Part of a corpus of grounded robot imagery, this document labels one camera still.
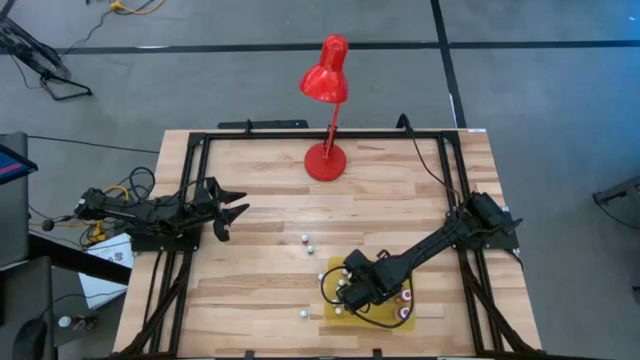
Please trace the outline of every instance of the black cable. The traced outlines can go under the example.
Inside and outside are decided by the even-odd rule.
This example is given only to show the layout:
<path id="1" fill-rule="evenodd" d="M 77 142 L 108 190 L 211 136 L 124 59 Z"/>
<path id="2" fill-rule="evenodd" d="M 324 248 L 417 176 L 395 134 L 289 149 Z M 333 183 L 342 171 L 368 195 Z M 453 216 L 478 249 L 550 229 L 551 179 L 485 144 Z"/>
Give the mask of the black cable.
<path id="1" fill-rule="evenodd" d="M 179 195 L 182 195 L 182 193 L 186 193 L 187 189 L 189 189 L 189 186 L 191 186 L 191 185 L 193 185 L 195 183 L 199 183 L 199 182 L 203 182 L 204 183 L 205 181 L 211 180 L 211 179 L 215 179 L 215 177 L 214 176 L 209 176 L 209 177 L 206 177 L 206 178 L 201 179 L 201 180 L 193 180 L 193 181 L 189 182 L 187 185 L 185 185 L 183 187 L 180 187 L 173 195 L 171 195 L 169 198 L 164 200 L 164 203 L 158 204 L 156 206 L 158 206 L 158 207 L 172 206 L 174 204 L 171 204 L 171 201 L 173 199 L 175 199 L 176 197 L 178 197 Z"/>
<path id="2" fill-rule="evenodd" d="M 86 244 L 84 244 L 82 242 L 82 239 L 85 238 L 86 235 L 89 234 L 89 231 L 92 230 L 90 226 L 88 226 L 86 229 L 84 229 L 84 231 L 80 234 L 80 236 L 78 237 L 78 244 L 80 244 L 80 246 L 83 249 L 86 249 L 88 246 Z"/>
<path id="3" fill-rule="evenodd" d="M 51 302 L 51 304 L 49 304 L 49 306 L 47 306 L 47 307 L 42 311 L 42 313 L 40 314 L 40 316 L 38 316 L 38 317 L 42 317 L 42 315 L 44 315 L 44 313 L 46 313 L 46 312 L 47 312 L 47 310 L 49 310 L 49 309 L 51 309 L 51 308 L 53 307 L 53 304 L 57 303 L 58 301 L 60 301 L 60 300 L 62 300 L 62 299 L 66 299 L 66 298 L 68 298 L 68 297 L 78 296 L 78 297 L 83 297 L 83 298 L 85 298 L 85 299 L 91 299 L 91 298 L 98 297 L 98 296 L 110 296 L 110 295 L 117 294 L 117 293 L 124 293 L 124 292 L 126 292 L 126 291 L 127 291 L 127 289 L 124 289 L 124 290 L 113 291 L 113 292 L 110 292 L 110 293 L 95 294 L 95 295 L 91 295 L 91 296 L 85 296 L 84 294 L 67 294 L 67 295 L 63 295 L 63 296 L 60 296 L 59 298 L 57 298 L 57 299 L 53 300 L 53 301 Z"/>
<path id="4" fill-rule="evenodd" d="M 360 311 L 362 314 L 367 314 L 369 310 L 371 310 L 371 303 L 367 303 L 367 310 L 358 310 L 358 311 Z"/>
<path id="5" fill-rule="evenodd" d="M 514 254 L 513 250 L 504 249 L 504 251 L 506 251 L 507 254 L 511 255 L 514 259 L 516 259 L 516 261 L 520 263 L 520 267 L 524 269 L 524 263 L 522 262 L 522 259 L 520 259 L 520 256 Z"/>
<path id="6" fill-rule="evenodd" d="M 153 296 L 153 288 L 156 284 L 156 272 L 158 272 L 158 264 L 160 264 L 160 258 L 162 257 L 162 251 L 158 251 L 158 256 L 156 256 L 156 262 L 153 264 L 153 272 L 151 273 L 151 284 L 149 284 L 149 295 L 147 296 L 147 306 L 144 308 L 144 320 L 142 326 L 144 327 L 147 324 L 147 319 L 149 318 L 149 308 L 151 307 L 151 297 Z"/>
<path id="7" fill-rule="evenodd" d="M 413 293 L 413 275 L 412 274 L 413 274 L 413 271 L 409 274 L 409 291 L 411 291 L 411 305 L 409 305 L 409 312 L 407 313 L 407 316 L 404 317 L 402 320 L 398 321 L 395 324 L 384 324 L 375 320 L 371 320 L 365 316 L 362 316 L 358 314 L 357 311 L 354 312 L 353 314 L 357 316 L 360 320 L 363 320 L 365 322 L 368 322 L 371 325 L 375 325 L 384 329 L 396 329 L 402 326 L 404 323 L 406 323 L 409 320 L 409 317 L 411 317 L 411 314 L 413 313 L 413 307 L 415 305 L 415 300 L 414 300 L 415 294 Z"/>
<path id="8" fill-rule="evenodd" d="M 147 153 L 147 154 L 159 154 L 159 151 L 153 151 L 153 150 L 144 150 L 144 149 L 136 149 L 136 148 L 130 148 L 130 147 L 123 147 L 123 146 L 114 146 L 114 145 L 105 145 L 105 144 L 97 144 L 97 143 L 92 143 L 92 142 L 88 142 L 88 141 L 79 141 L 79 140 L 70 140 L 70 139 L 61 139 L 61 138 L 54 138 L 54 137 L 49 137 L 49 136 L 36 136 L 36 135 L 27 135 L 28 138 L 30 139 L 40 139 L 40 140 L 49 140 L 49 141 L 59 141 L 59 142 L 65 142 L 65 143 L 72 143 L 72 144 L 79 144 L 79 145 L 88 145 L 88 146 L 95 146 L 95 147 L 101 147 L 101 148 L 106 148 L 106 149 L 114 149 L 114 150 L 125 150 L 125 151 L 133 151 L 133 152 L 141 152 L 141 153 Z"/>
<path id="9" fill-rule="evenodd" d="M 102 26 L 102 24 L 104 24 L 104 18 L 107 17 L 107 15 L 109 15 L 111 13 L 111 10 L 107 11 L 106 13 L 102 14 L 102 16 L 100 16 L 100 22 L 98 23 L 98 25 L 94 26 L 93 29 L 89 30 L 89 34 L 87 34 L 87 37 L 85 37 L 84 39 L 80 39 L 78 41 L 76 41 L 75 43 L 73 43 L 73 45 L 71 45 L 65 52 L 63 52 L 62 54 L 60 54 L 60 59 L 62 59 L 65 55 L 67 55 L 74 47 L 76 47 L 76 45 L 86 42 L 91 38 L 91 35 L 93 35 L 93 32 L 98 30 L 99 27 Z"/>
<path id="10" fill-rule="evenodd" d="M 346 269 L 346 267 L 345 266 L 334 267 L 333 269 L 330 269 L 329 271 L 324 273 L 324 275 L 322 276 L 322 280 L 320 280 L 320 292 L 322 293 L 322 297 L 324 298 L 324 301 L 328 302 L 331 305 L 342 305 L 343 302 L 342 301 L 333 302 L 332 300 L 329 300 L 329 298 L 327 297 L 327 294 L 324 292 L 324 280 L 327 278 L 329 274 L 340 269 Z"/>
<path id="11" fill-rule="evenodd" d="M 133 183 L 133 177 L 136 175 L 142 175 L 145 173 L 151 177 L 151 185 L 149 185 L 148 188 L 145 188 L 146 192 L 144 195 L 140 195 L 137 190 L 138 186 Z M 151 195 L 151 191 L 153 191 L 153 188 L 156 186 L 156 176 L 153 174 L 153 171 L 151 171 L 149 168 L 146 168 L 144 166 L 138 166 L 137 168 L 131 170 L 131 174 L 129 174 L 128 180 L 129 180 L 129 184 L 131 185 L 130 191 L 132 191 L 138 197 L 138 202 L 148 199 L 149 195 Z"/>
<path id="12" fill-rule="evenodd" d="M 607 209 L 605 209 L 605 208 L 604 208 L 604 206 L 602 206 L 602 204 L 600 204 L 600 203 L 598 202 L 598 200 L 596 200 L 596 194 L 593 194 L 593 201 L 596 203 L 596 205 L 598 205 L 598 207 L 600 208 L 600 210 L 602 210 L 602 212 L 604 212 L 608 217 L 610 217 L 610 218 L 612 218 L 613 220 L 615 220 L 617 223 L 622 224 L 622 225 L 624 225 L 624 226 L 626 226 L 626 227 L 629 227 L 629 228 L 632 228 L 632 229 L 640 230 L 640 227 L 635 226 L 635 225 L 631 225 L 631 224 L 629 224 L 629 223 L 626 223 L 626 222 L 624 222 L 624 221 L 622 221 L 622 220 L 618 219 L 617 217 L 615 217 L 615 216 L 611 215 L 611 213 L 609 213 L 609 212 L 607 211 Z"/>
<path id="13" fill-rule="evenodd" d="M 425 170 L 427 170 L 427 173 L 429 173 L 429 175 L 431 175 L 431 177 L 433 177 L 434 179 L 436 179 L 437 182 L 439 182 L 440 184 L 442 184 L 442 186 L 444 186 L 444 188 L 447 191 L 450 191 L 453 193 L 454 198 L 456 198 L 455 203 L 458 204 L 458 207 L 460 207 L 460 193 L 453 188 L 450 188 L 447 186 L 447 184 L 445 184 L 444 181 L 442 181 L 439 177 L 436 176 L 436 174 L 434 174 L 433 172 L 431 172 L 431 170 L 429 170 L 429 167 L 427 166 L 427 164 L 424 162 L 424 159 L 422 158 L 422 153 L 420 152 L 420 149 L 418 148 L 418 142 L 416 141 L 416 135 L 413 133 L 413 131 L 411 131 L 411 140 L 413 140 L 413 146 L 416 148 L 416 152 L 418 153 L 418 157 L 420 158 L 420 162 L 422 163 L 422 166 L 424 167 Z"/>
<path id="14" fill-rule="evenodd" d="M 52 218 L 51 216 L 47 216 L 47 215 L 41 213 L 40 211 L 34 209 L 33 206 L 31 206 L 31 204 L 29 204 L 29 209 L 31 209 L 31 211 L 33 211 L 34 213 L 40 215 L 41 217 L 43 217 L 45 219 L 49 219 L 49 220 L 59 219 L 59 218 L 63 217 L 63 216 L 58 216 L 56 218 Z"/>
<path id="15" fill-rule="evenodd" d="M 13 57 L 13 54 L 9 54 L 9 56 L 11 57 L 11 60 L 13 60 L 13 63 L 16 64 L 16 67 L 18 68 L 18 71 L 20 71 L 20 76 L 22 76 L 22 81 L 24 82 L 24 86 L 29 89 L 29 90 L 36 90 L 36 89 L 40 89 L 42 88 L 41 85 L 33 87 L 33 86 L 29 86 L 29 84 L 27 83 L 27 77 L 24 76 L 24 72 L 22 71 L 22 68 L 20 67 L 20 64 L 18 64 L 18 61 L 16 61 L 16 58 Z"/>
<path id="16" fill-rule="evenodd" d="M 324 281 L 325 279 L 329 276 L 329 274 L 331 274 L 332 272 L 336 271 L 336 270 L 340 270 L 340 269 L 346 269 L 345 266 L 336 266 L 333 269 L 330 269 L 329 271 L 327 271 L 326 273 L 324 273 L 324 275 L 322 276 L 322 280 L 320 280 L 320 293 L 322 293 L 322 297 L 324 298 L 324 301 L 326 301 L 327 303 L 331 304 L 331 305 L 344 305 L 343 301 L 338 301 L 338 302 L 334 302 L 332 300 L 329 300 L 329 298 L 327 297 L 327 294 L 324 292 Z M 377 322 L 375 320 L 371 320 L 369 318 L 366 318 L 364 316 L 362 316 L 361 314 L 358 313 L 358 311 L 355 311 L 353 314 L 356 315 L 358 318 L 360 318 L 361 320 L 368 322 L 369 324 L 375 325 L 375 326 L 379 326 L 385 329 L 395 329 L 397 327 L 402 326 L 402 324 L 404 324 L 405 322 L 407 322 L 407 320 L 409 319 L 409 316 L 411 316 L 411 313 L 413 312 L 413 305 L 414 305 L 414 294 L 413 294 L 413 280 L 411 278 L 411 273 L 412 271 L 409 270 L 409 290 L 411 291 L 411 305 L 409 306 L 409 313 L 407 314 L 407 317 L 405 317 L 404 319 L 402 319 L 401 321 L 398 321 L 395 324 L 383 324 L 380 322 Z M 369 312 L 369 309 L 371 309 L 371 304 L 367 304 L 369 305 L 367 307 L 366 311 L 362 311 L 363 314 L 366 314 Z"/>

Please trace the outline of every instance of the wooden table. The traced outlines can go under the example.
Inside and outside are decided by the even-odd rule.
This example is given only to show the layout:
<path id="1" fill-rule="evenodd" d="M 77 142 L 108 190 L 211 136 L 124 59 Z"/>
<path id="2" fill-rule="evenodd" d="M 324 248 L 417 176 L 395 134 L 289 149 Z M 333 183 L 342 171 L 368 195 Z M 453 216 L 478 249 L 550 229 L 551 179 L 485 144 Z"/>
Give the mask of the wooden table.
<path id="1" fill-rule="evenodd" d="M 156 196 L 178 189 L 188 135 L 165 133 Z M 460 139 L 471 188 L 504 205 L 487 134 L 460 130 Z M 373 348 L 382 348 L 385 356 L 473 355 L 458 260 L 451 249 L 414 273 L 412 333 L 325 323 L 317 274 L 326 271 L 330 257 L 354 248 L 371 256 L 381 249 L 400 253 L 442 226 L 448 208 L 443 187 L 423 169 L 410 140 L 338 140 L 347 169 L 329 183 L 311 179 L 304 170 L 305 152 L 315 143 L 213 142 L 206 175 L 215 175 L 226 190 L 248 192 L 251 207 L 233 224 L 227 243 L 216 240 L 210 225 L 204 227 L 191 269 L 179 356 L 243 356 L 245 350 L 255 350 L 256 356 L 370 356 Z M 427 165 L 441 177 L 436 142 L 418 144 Z M 311 256 L 302 234 L 316 247 Z M 503 250 L 485 254 L 496 305 L 522 338 L 539 348 L 520 265 Z M 150 253 L 135 260 L 114 351 L 141 328 L 155 258 Z M 156 281 L 156 292 L 159 287 Z M 486 315 L 479 303 L 478 308 L 490 348 Z M 301 309 L 309 311 L 309 319 L 300 318 Z M 168 344 L 172 314 L 170 309 L 165 318 L 161 350 Z"/>

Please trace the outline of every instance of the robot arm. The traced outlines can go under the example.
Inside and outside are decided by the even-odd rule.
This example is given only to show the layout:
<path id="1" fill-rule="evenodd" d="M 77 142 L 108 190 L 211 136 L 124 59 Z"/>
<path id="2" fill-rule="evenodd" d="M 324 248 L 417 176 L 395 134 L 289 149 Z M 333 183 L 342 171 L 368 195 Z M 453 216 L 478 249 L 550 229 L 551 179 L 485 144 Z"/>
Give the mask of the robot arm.
<path id="1" fill-rule="evenodd" d="M 401 255 L 383 250 L 374 262 L 354 250 L 344 260 L 350 285 L 338 290 L 338 298 L 352 313 L 369 303 L 380 305 L 400 292 L 413 269 L 444 249 L 454 244 L 477 248 L 492 234 L 511 233 L 521 221 L 510 220 L 486 193 L 473 193 L 457 211 L 447 214 L 443 227 Z"/>
<path id="2" fill-rule="evenodd" d="M 82 194 L 74 214 L 81 220 L 122 220 L 126 223 L 125 232 L 134 241 L 136 237 L 179 238 L 185 231 L 213 220 L 216 237 L 220 241 L 228 241 L 226 228 L 249 208 L 249 204 L 223 209 L 221 203 L 239 200 L 247 193 L 225 191 L 215 178 L 207 178 L 206 183 L 206 187 L 196 187 L 194 200 L 189 203 L 182 202 L 178 193 L 133 201 L 111 197 L 100 189 L 90 188 Z"/>

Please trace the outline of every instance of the black metal frame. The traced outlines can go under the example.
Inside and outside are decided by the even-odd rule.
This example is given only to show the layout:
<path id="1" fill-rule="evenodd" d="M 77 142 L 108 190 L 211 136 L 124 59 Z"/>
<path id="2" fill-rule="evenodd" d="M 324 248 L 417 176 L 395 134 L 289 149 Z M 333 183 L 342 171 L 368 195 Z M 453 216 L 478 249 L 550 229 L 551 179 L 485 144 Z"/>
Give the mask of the black metal frame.
<path id="1" fill-rule="evenodd" d="M 130 268 L 30 233 L 27 259 L 33 260 L 42 256 L 49 257 L 53 265 L 67 270 L 81 272 L 122 285 L 129 284 Z"/>
<path id="2" fill-rule="evenodd" d="M 77 88 L 84 89 L 84 91 L 77 92 L 70 95 L 58 96 L 53 92 L 53 90 L 51 90 L 51 88 L 49 88 L 49 82 L 51 81 L 75 86 Z M 78 84 L 77 82 L 73 82 L 71 80 L 67 80 L 67 79 L 63 79 L 61 77 L 55 76 L 51 72 L 46 72 L 40 76 L 40 86 L 42 86 L 42 88 L 47 93 L 49 93 L 49 96 L 51 96 L 51 98 L 55 101 L 65 101 L 65 100 L 71 100 L 71 99 L 75 99 L 82 96 L 93 95 L 93 91 L 91 91 L 90 87 L 84 86 L 82 84 Z"/>
<path id="3" fill-rule="evenodd" d="M 411 139 L 414 136 L 416 139 L 433 139 L 437 141 L 440 162 L 442 164 L 442 172 L 443 172 L 443 181 L 445 184 L 453 188 L 453 179 L 451 176 L 451 169 L 449 160 L 447 157 L 447 142 L 451 145 L 454 152 L 454 157 L 456 161 L 456 170 L 459 174 L 459 180 L 461 184 L 461 193 L 464 199 L 468 198 L 471 194 L 469 182 L 467 179 L 466 168 L 464 165 L 464 159 L 462 154 L 462 149 L 460 146 L 460 137 L 458 131 L 456 130 L 442 130 L 442 131 L 414 131 L 409 124 L 406 116 L 401 116 L 400 120 L 396 125 L 396 130 L 384 130 L 384 131 L 349 131 L 342 130 L 336 133 L 337 139 Z M 252 130 L 252 124 L 250 121 L 247 121 L 247 126 L 244 131 L 237 132 L 219 132 L 219 133 L 198 133 L 194 132 L 189 135 L 189 140 L 187 143 L 187 151 L 185 154 L 184 167 L 182 170 L 182 178 L 180 181 L 181 187 L 187 186 L 190 183 L 189 174 L 191 173 L 191 168 L 194 163 L 194 155 L 197 146 L 201 146 L 202 151 L 200 155 L 200 163 L 198 165 L 197 177 L 195 179 L 196 186 L 203 186 L 203 184 L 199 181 L 203 181 L 206 175 L 206 166 L 209 158 L 209 149 L 211 146 L 211 142 L 215 140 L 247 140 L 247 139 L 256 139 L 256 140 L 276 140 L 276 139 L 316 139 L 316 140 L 325 140 L 327 137 L 327 132 L 325 130 L 317 130 L 317 131 L 304 131 L 304 132 L 287 132 L 282 130 Z M 449 203 L 450 211 L 455 209 L 455 199 L 454 195 L 451 192 L 447 192 L 447 200 Z M 491 284 L 489 281 L 489 275 L 487 271 L 487 265 L 484 258 L 484 253 L 482 249 L 474 250 L 475 258 L 476 258 L 476 266 L 478 268 L 478 273 L 480 275 L 480 281 L 475 279 L 475 276 L 471 272 L 471 267 L 469 263 L 469 259 L 467 256 L 467 250 L 461 247 L 457 249 L 458 253 L 458 261 L 460 264 L 464 293 L 465 293 L 465 301 L 467 304 L 467 309 L 469 312 L 469 323 L 471 327 L 471 334 L 474 343 L 474 349 L 477 356 L 481 354 L 488 354 L 484 348 L 484 343 L 482 339 L 482 332 L 480 329 L 480 321 L 478 317 L 478 310 L 476 308 L 475 298 L 474 298 L 474 286 L 475 290 L 481 291 L 481 294 L 477 294 L 479 297 L 482 297 L 483 304 L 488 303 L 492 305 L 492 308 L 488 309 L 488 313 L 499 311 L 493 305 L 493 296 L 491 292 Z M 183 266 L 189 267 L 191 264 L 191 259 L 193 256 L 193 252 L 184 253 L 183 256 Z M 176 252 L 169 252 L 166 262 L 165 268 L 163 271 L 160 294 L 159 294 L 159 302 L 161 300 L 166 300 L 166 295 L 169 289 L 169 284 L 171 282 L 171 277 L 173 273 L 173 269 L 175 266 L 176 260 Z M 474 285 L 473 281 L 470 281 L 469 276 L 471 276 L 471 280 L 477 282 Z M 184 315 L 184 304 L 186 301 L 187 290 L 186 286 L 180 290 L 176 297 L 176 308 L 175 314 L 173 318 L 173 324 L 171 329 L 171 336 L 169 339 L 169 350 L 168 352 L 157 353 L 159 351 L 159 343 L 160 343 L 160 333 L 162 331 L 162 321 L 159 322 L 158 326 L 156 326 L 152 336 L 151 336 L 151 345 L 149 347 L 149 354 L 140 355 L 147 356 L 145 358 L 153 358 L 154 355 L 158 355 L 163 358 L 169 358 L 171 355 L 177 354 L 179 339 L 180 339 L 180 331 L 182 328 L 182 319 Z M 493 342 L 493 349 L 495 352 L 493 355 L 499 355 L 504 352 L 504 347 L 502 345 L 502 336 L 507 337 L 511 335 L 513 338 L 515 331 L 513 331 L 508 324 L 506 324 L 507 328 L 504 331 L 504 326 L 502 326 L 503 331 L 499 329 L 498 324 L 492 318 L 490 320 L 490 328 L 491 328 L 491 336 Z M 376 352 L 374 358 L 381 358 L 381 352 Z M 432 359 L 433 357 L 417 357 L 419 359 Z"/>

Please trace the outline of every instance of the gray floor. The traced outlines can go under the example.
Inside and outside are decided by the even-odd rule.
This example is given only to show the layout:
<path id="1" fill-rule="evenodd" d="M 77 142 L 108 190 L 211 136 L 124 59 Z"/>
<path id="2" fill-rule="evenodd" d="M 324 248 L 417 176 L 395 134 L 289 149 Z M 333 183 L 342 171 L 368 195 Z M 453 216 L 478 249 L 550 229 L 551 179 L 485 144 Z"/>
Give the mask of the gray floor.
<path id="1" fill-rule="evenodd" d="M 631 0 L 441 3 L 450 41 L 640 38 L 640 7 Z M 41 41 L 66 47 L 105 9 L 104 1 L 18 1 L 11 17 Z M 330 32 L 358 41 L 437 39 L 428 1 L 169 0 L 152 15 L 107 16 L 86 46 L 319 42 Z M 25 89 L 11 59 L 0 56 L 2 132 L 158 149 L 165 129 L 220 121 L 304 118 L 324 127 L 331 109 L 297 89 L 317 56 L 70 55 L 73 79 L 96 96 L 62 104 Z M 636 359 L 640 304 L 631 284 L 640 284 L 640 234 L 605 217 L 591 193 L 640 174 L 640 49 L 452 56 L 468 126 L 488 129 L 507 203 L 525 219 L 522 258 L 544 348 Z M 438 50 L 352 51 L 346 66 L 351 94 L 342 127 L 388 127 L 400 112 L 415 126 L 453 126 Z M 109 185 L 156 160 L 41 140 L 30 141 L 30 151 L 41 167 L 30 178 L 31 203 L 56 215 L 68 213 L 88 186 Z M 55 235 L 73 240 L 77 233 Z M 117 319 L 119 305 L 106 309 L 108 318 Z M 106 355 L 116 325 L 63 346 L 61 358 Z"/>

